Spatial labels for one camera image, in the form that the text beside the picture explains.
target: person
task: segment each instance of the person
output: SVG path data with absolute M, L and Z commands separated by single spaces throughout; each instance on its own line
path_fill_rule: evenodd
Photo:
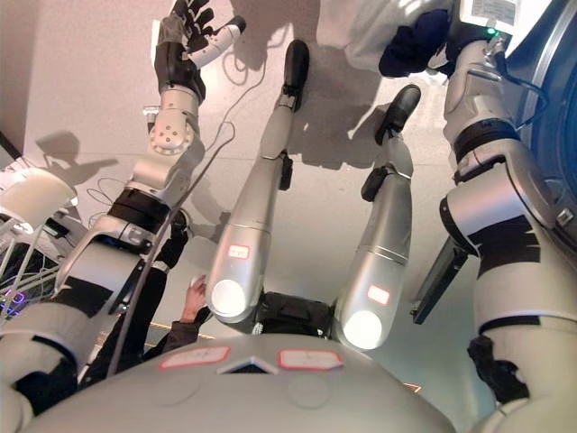
M 189 219 L 188 215 L 180 210 L 170 225 L 170 238 L 157 255 L 142 287 L 141 296 L 134 306 L 133 320 L 128 328 L 118 363 L 118 373 L 162 353 L 196 342 L 200 326 L 210 316 L 210 310 L 205 307 L 206 276 L 203 275 L 188 287 L 180 320 L 172 322 L 170 332 L 155 347 L 144 353 L 148 328 L 162 300 L 168 273 L 176 266 L 188 241 Z M 123 327 L 124 316 L 125 314 L 118 318 L 102 349 L 89 365 L 79 384 L 80 389 L 85 389 L 106 378 L 108 366 Z

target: black shoe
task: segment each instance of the black shoe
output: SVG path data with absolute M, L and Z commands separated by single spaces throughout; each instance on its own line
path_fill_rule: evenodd
M 421 89 L 415 84 L 404 86 L 397 93 L 375 133 L 375 141 L 379 146 L 382 145 L 386 132 L 400 133 L 403 130 L 408 118 L 417 108 L 420 99 Z
M 283 95 L 295 97 L 293 112 L 300 108 L 303 89 L 307 82 L 308 63 L 310 55 L 307 45 L 299 40 L 294 40 L 287 48 L 285 56 L 285 83 L 282 86 Z
M 192 237 L 190 222 L 191 218 L 188 212 L 184 209 L 179 209 L 179 212 L 170 223 L 170 238 Z

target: black glove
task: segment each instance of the black glove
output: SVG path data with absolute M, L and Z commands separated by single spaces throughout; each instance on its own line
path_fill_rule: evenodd
M 154 60 L 159 92 L 178 85 L 195 92 L 199 103 L 205 99 L 206 86 L 200 77 L 200 70 L 183 57 L 186 52 L 202 50 L 208 44 L 206 36 L 212 34 L 213 29 L 206 25 L 215 14 L 210 8 L 200 12 L 207 3 L 208 0 L 178 0 L 170 15 L 162 20 Z

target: person's hand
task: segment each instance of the person's hand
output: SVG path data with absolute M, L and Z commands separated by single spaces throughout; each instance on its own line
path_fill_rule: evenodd
M 180 317 L 181 323 L 192 323 L 197 317 L 198 311 L 206 304 L 206 275 L 198 278 L 190 284 L 184 310 Z

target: label sticker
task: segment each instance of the label sticker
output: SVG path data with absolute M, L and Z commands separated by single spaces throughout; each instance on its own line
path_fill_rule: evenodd
M 231 348 L 229 346 L 201 347 L 198 349 L 180 352 L 165 359 L 159 368 L 189 367 L 191 365 L 205 365 L 220 363 L 228 357 Z
M 343 366 L 343 360 L 330 350 L 283 349 L 279 365 L 287 370 L 332 370 Z
M 386 290 L 375 284 L 371 284 L 369 291 L 367 292 L 367 296 L 369 299 L 372 299 L 375 302 L 379 302 L 382 305 L 387 305 L 390 298 L 390 294 Z
M 508 0 L 473 0 L 472 16 L 515 25 L 515 3 Z
M 231 245 L 228 248 L 228 256 L 234 259 L 246 260 L 249 258 L 250 252 L 251 249 L 248 246 L 244 245 Z

